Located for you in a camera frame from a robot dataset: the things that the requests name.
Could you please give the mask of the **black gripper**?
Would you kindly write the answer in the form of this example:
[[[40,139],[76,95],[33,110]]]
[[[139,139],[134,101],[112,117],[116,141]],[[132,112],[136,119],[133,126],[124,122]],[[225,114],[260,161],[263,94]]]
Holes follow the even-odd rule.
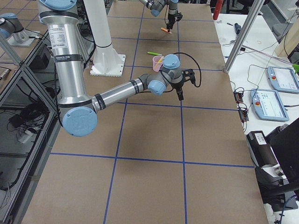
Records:
[[[183,15],[181,13],[175,13],[175,14],[168,14],[168,23],[166,24],[166,28],[168,31],[171,31],[173,29],[173,25],[180,21],[183,18]]]
[[[184,83],[188,81],[195,85],[195,72],[193,69],[184,69],[181,71],[179,79],[180,81],[178,83],[171,83],[171,86],[176,90],[179,101],[182,101],[184,100],[182,87],[184,86]]]

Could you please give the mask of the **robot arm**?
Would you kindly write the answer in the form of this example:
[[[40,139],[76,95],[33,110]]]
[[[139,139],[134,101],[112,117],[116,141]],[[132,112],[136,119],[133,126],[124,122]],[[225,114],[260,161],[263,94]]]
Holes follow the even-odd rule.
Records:
[[[92,133],[98,122],[97,112],[123,99],[151,92],[161,95],[171,86],[183,100],[183,85],[196,82],[192,69],[184,70],[178,54],[169,54],[155,74],[143,74],[102,93],[96,87],[108,84],[108,77],[120,77],[125,55],[113,48],[104,1],[86,0],[83,5],[90,24],[95,52],[90,71],[84,70],[79,50],[79,15],[74,0],[38,1],[40,22],[48,27],[62,97],[59,118],[65,131],[82,137]]]
[[[139,0],[146,8],[148,8],[154,17],[160,15],[164,7],[168,7],[168,22],[166,28],[161,28],[164,32],[171,33],[176,22],[183,18],[178,11],[178,0]]]

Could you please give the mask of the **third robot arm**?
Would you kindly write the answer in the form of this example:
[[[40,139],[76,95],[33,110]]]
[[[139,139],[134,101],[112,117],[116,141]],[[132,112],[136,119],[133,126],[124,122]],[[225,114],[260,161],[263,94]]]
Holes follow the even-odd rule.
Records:
[[[0,33],[11,46],[28,47],[36,37],[34,32],[25,30],[14,13],[0,15]]]

